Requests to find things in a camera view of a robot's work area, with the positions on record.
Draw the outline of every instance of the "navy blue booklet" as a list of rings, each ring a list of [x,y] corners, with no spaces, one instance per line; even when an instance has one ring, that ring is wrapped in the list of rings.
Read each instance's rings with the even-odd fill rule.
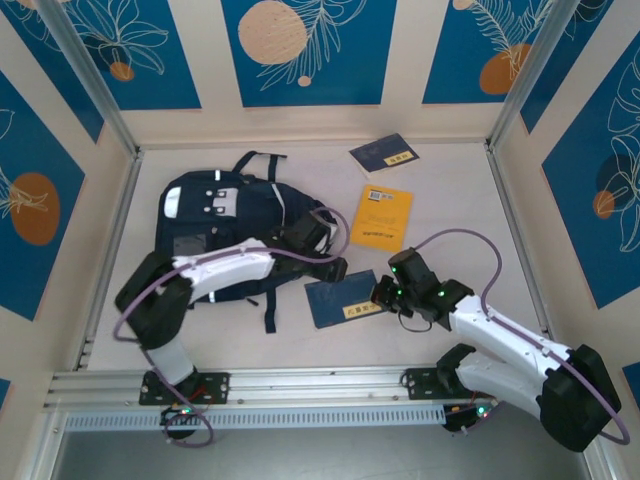
[[[376,173],[399,165],[406,165],[420,158],[399,133],[354,148],[349,153],[353,155],[353,158],[366,173]]]
[[[380,313],[380,307],[369,301],[375,284],[373,270],[352,273],[338,283],[306,284],[304,288],[316,328],[330,327]]]

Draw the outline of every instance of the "cable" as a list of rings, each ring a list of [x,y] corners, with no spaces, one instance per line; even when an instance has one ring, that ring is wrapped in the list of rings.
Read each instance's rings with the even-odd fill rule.
[[[402,325],[402,328],[404,328],[407,332],[411,332],[411,333],[426,333],[431,331],[431,329],[433,328],[433,322],[429,322],[429,328],[426,328],[424,330],[415,330],[413,328],[409,328],[402,322],[401,312],[398,312],[398,321],[400,322],[400,325]]]
[[[124,325],[124,323],[127,321],[127,319],[129,318],[129,315],[131,315],[131,313],[133,313],[133,311],[138,308],[138,306],[149,296],[151,295],[153,292],[155,292],[156,288],[160,287],[161,285],[163,285],[164,283],[166,283],[167,281],[171,280],[173,277],[181,274],[182,272],[184,272],[185,270],[189,269],[189,268],[195,268],[196,266],[200,266],[209,262],[212,262],[214,260],[219,260],[221,258],[225,258],[225,257],[230,257],[233,255],[244,255],[245,253],[271,253],[271,254],[277,254],[277,255],[284,255],[285,257],[290,257],[290,258],[295,258],[296,260],[301,260],[303,262],[307,262],[307,263],[314,263],[314,264],[322,264],[322,263],[331,263],[334,260],[340,258],[342,256],[342,254],[347,250],[347,247],[349,246],[349,239],[351,238],[351,229],[349,228],[349,223],[347,222],[347,219],[344,217],[344,215],[342,215],[340,212],[338,212],[337,210],[331,208],[331,207],[320,207],[320,208],[316,208],[315,210],[312,211],[312,213],[315,212],[322,212],[322,211],[327,211],[327,212],[331,212],[333,213],[336,217],[338,217],[340,219],[340,221],[342,222],[344,229],[345,229],[345,241],[344,241],[344,245],[340,248],[340,250],[338,251],[338,253],[336,253],[335,255],[332,255],[330,257],[327,258],[311,258],[311,257],[305,257],[304,255],[298,255],[297,253],[293,253],[293,252],[289,252],[287,250],[282,250],[279,248],[267,248],[267,247],[251,247],[251,248],[238,248],[235,250],[230,250],[230,251],[226,251],[226,252],[213,252],[211,253],[211,255],[207,255],[205,257],[202,257],[200,259],[198,259],[194,264],[184,264],[174,270],[171,270],[168,273],[165,273],[164,275],[162,275],[160,278],[158,278],[156,281],[152,282],[147,288],[145,288],[130,304],[129,306],[125,309],[124,312],[122,312],[122,315],[120,316],[120,318],[116,321],[116,325],[113,328],[113,338],[118,341],[118,342],[128,342],[128,343],[135,343],[135,344],[139,344],[138,340],[135,338],[130,338],[130,337],[123,337],[122,335],[120,335],[120,329],[122,328],[122,326]],[[187,398],[185,398],[184,395],[182,395],[173,385],[171,385],[171,383],[167,380],[167,378],[164,376],[164,374],[156,367],[156,364],[154,363],[153,359],[149,356],[149,354],[143,350],[140,349],[142,351],[142,354],[144,355],[144,358],[147,360],[147,362],[149,362],[149,365],[151,365],[151,368],[153,370],[153,372],[157,375],[157,377],[160,379],[160,381],[163,383],[163,385],[183,404],[186,405],[187,407],[189,407],[191,409],[191,413],[193,415],[195,415],[201,422],[202,424],[206,427],[208,433],[209,433],[209,438],[202,443],[187,443],[187,442],[177,442],[175,440],[173,440],[171,437],[169,437],[168,432],[169,432],[169,426],[171,424],[171,421],[167,421],[167,423],[165,424],[165,428],[164,428],[164,435],[167,438],[167,442],[171,443],[172,445],[176,445],[179,447],[184,447],[184,448],[202,448],[202,447],[206,447],[208,445],[211,445],[214,442],[214,431],[213,431],[213,426],[211,425],[211,423],[209,422],[209,420],[207,420],[207,418],[203,415],[203,412],[200,411],[199,409],[197,409]]]
[[[620,433],[622,434],[622,438],[614,437],[613,435],[610,435],[610,434],[608,434],[606,432],[600,432],[599,435],[601,437],[603,437],[603,438],[606,438],[607,440],[610,440],[610,441],[612,441],[614,443],[617,443],[618,445],[629,445],[629,443],[631,443],[631,436],[629,434],[629,430],[627,429],[626,425],[622,421],[622,418],[620,418],[620,416],[616,413],[616,411],[613,409],[613,407],[611,405],[609,405],[609,402],[607,401],[607,399],[604,398],[604,396],[602,396],[602,394],[591,384],[591,382],[589,382],[589,380],[587,380],[584,377],[584,375],[582,375],[578,370],[575,369],[575,367],[573,365],[571,365],[570,363],[565,361],[563,358],[561,358],[555,352],[553,352],[551,350],[546,350],[544,345],[542,345],[536,339],[534,339],[534,338],[530,337],[529,335],[521,332],[517,328],[512,327],[508,323],[503,322],[499,318],[492,316],[489,313],[489,307],[487,305],[487,296],[489,295],[489,291],[491,290],[491,288],[493,288],[493,286],[495,285],[496,281],[498,280],[498,277],[500,276],[500,273],[502,272],[502,255],[500,255],[500,251],[498,250],[498,247],[496,246],[495,243],[493,243],[489,238],[485,237],[483,234],[481,234],[479,232],[476,232],[474,230],[469,230],[469,229],[466,229],[466,228],[449,228],[449,229],[446,229],[446,230],[442,230],[442,231],[440,231],[440,232],[438,232],[438,233],[436,233],[434,235],[431,235],[425,241],[423,241],[422,243],[418,244],[418,246],[415,247],[415,249],[418,250],[418,249],[424,247],[427,243],[435,240],[436,238],[441,237],[442,235],[449,234],[449,233],[466,233],[466,234],[469,234],[469,235],[473,235],[474,237],[477,237],[477,238],[483,240],[487,245],[489,245],[491,247],[491,249],[493,250],[493,253],[496,256],[496,260],[498,261],[498,265],[496,267],[496,272],[493,274],[493,277],[491,277],[491,280],[489,280],[489,283],[487,283],[487,286],[484,287],[484,290],[482,291],[482,294],[480,295],[480,303],[482,305],[482,310],[483,310],[484,314],[487,316],[487,318],[493,320],[494,322],[496,322],[498,325],[500,325],[505,330],[513,333],[514,335],[520,337],[521,339],[523,339],[527,343],[533,345],[535,348],[537,348],[538,350],[543,352],[545,355],[549,355],[553,360],[558,362],[568,372],[570,372],[575,378],[577,378],[578,381],[589,391],[589,393],[591,393],[591,395],[593,395],[594,398],[596,400],[598,400],[598,402],[600,403],[600,405],[602,405],[602,407],[605,409],[607,414],[609,414],[609,416],[613,419],[615,424],[618,426],[618,429],[620,429]]]

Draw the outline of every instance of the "white table surface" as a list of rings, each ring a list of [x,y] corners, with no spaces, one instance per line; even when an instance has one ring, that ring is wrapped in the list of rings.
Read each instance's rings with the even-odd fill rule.
[[[413,192],[404,247],[445,228],[463,227],[490,237],[504,258],[504,270],[489,302],[527,328],[539,330],[520,261],[481,144],[419,144],[420,159],[396,171],[367,179],[348,144],[274,144],[233,148],[151,150],[146,152],[98,326],[89,370],[143,370],[140,351],[118,343],[112,329],[118,317],[115,295],[145,255],[153,250],[158,199],[166,185],[189,170],[227,169],[248,150],[287,154],[277,179],[337,208],[352,221],[365,184]],[[245,169],[266,178],[268,158],[256,157]],[[494,272],[493,253],[480,240],[452,234],[425,246],[421,254],[441,281],[455,278],[480,293]],[[349,272],[372,268],[388,273],[391,255],[357,245],[345,258]],[[380,314],[318,330],[313,324],[302,278],[278,288],[277,333],[264,329],[266,300],[198,304],[185,318],[180,336],[199,368],[347,367],[429,364],[462,341],[438,325],[429,333],[401,328],[395,315]],[[419,316],[406,324],[424,328]]]

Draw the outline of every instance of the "navy blue backpack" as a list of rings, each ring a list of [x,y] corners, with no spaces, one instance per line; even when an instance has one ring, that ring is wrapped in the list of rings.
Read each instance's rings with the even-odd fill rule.
[[[241,173],[256,155],[269,155],[268,180]],[[275,181],[278,158],[286,156],[250,151],[230,172],[201,170],[173,180],[160,196],[156,251],[169,256],[198,255],[231,247],[276,227],[290,227],[305,213],[324,206]],[[336,223],[330,213],[320,215]],[[267,333],[275,333],[276,288],[300,276],[292,273],[251,280],[211,292],[198,301],[218,303],[266,293],[265,328]]]

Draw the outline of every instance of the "yellow book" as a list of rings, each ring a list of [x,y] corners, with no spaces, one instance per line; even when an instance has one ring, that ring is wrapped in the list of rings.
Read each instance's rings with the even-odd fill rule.
[[[351,242],[396,253],[402,250],[413,194],[366,185],[351,230]]]

